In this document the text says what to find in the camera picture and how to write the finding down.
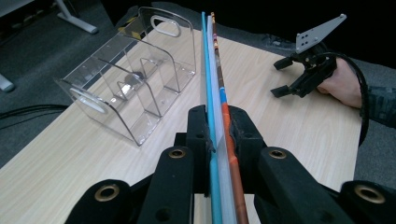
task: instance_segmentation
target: metal bracket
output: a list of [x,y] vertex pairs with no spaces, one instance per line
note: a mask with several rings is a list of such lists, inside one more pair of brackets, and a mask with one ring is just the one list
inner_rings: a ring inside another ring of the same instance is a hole
[[341,22],[347,18],[347,15],[341,14],[339,17],[327,21],[315,28],[297,34],[296,36],[296,52],[301,53],[305,50],[320,43],[329,33],[331,33]]

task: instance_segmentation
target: person's hand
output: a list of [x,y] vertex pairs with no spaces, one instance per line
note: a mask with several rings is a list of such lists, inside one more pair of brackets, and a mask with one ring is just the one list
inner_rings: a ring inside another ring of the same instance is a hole
[[344,105],[361,108],[361,85],[356,74],[345,60],[337,58],[336,62],[337,68],[318,85],[318,91],[331,94]]

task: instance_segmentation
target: blue plastic strip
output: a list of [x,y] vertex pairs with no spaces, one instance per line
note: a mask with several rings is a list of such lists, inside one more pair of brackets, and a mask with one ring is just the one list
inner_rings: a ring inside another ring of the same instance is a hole
[[227,103],[227,95],[225,94],[225,89],[224,89],[224,87],[221,87],[221,88],[219,89],[219,91],[220,91],[220,102],[221,102],[222,104]]
[[[213,98],[212,98],[212,84],[210,78],[210,62],[209,52],[206,36],[206,21],[205,13],[202,12],[202,30],[204,38],[204,52],[205,52],[205,77],[206,77],[206,100],[207,100],[207,122],[209,125],[210,139],[213,143],[213,148],[216,150],[216,130],[215,120],[213,111]],[[212,223],[222,224],[221,216],[221,200],[219,190],[219,167],[218,167],[218,155],[216,151],[211,152],[210,158],[210,197],[212,205]]]

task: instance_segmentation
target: black object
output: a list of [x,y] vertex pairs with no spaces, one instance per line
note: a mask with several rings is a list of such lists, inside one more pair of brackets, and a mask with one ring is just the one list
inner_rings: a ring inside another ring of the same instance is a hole
[[[244,192],[255,195],[261,223],[396,223],[393,189],[368,181],[328,189],[289,151],[268,147],[246,111],[229,108]],[[93,185],[66,223],[192,223],[193,194],[209,195],[211,150],[205,106],[198,105],[153,175],[129,188],[111,179]]]
[[324,79],[330,77],[332,72],[337,68],[335,57],[318,57],[320,53],[328,52],[323,42],[302,52],[292,53],[289,57],[281,59],[274,63],[276,70],[283,69],[293,64],[293,62],[304,65],[304,73],[298,77],[291,85],[282,86],[271,90],[275,97],[282,97],[293,94],[301,98],[313,91]]

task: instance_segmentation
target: acrylic divider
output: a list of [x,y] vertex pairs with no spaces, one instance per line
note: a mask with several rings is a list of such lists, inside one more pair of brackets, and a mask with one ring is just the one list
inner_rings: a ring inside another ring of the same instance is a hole
[[190,65],[193,70],[186,70],[166,50],[117,34],[66,77],[54,79],[91,119],[141,146],[192,79],[195,61]]
[[188,20],[163,9],[141,7],[137,18],[122,32],[141,38],[172,56],[177,74],[176,80],[169,83],[173,89],[182,91],[195,75],[194,35]]

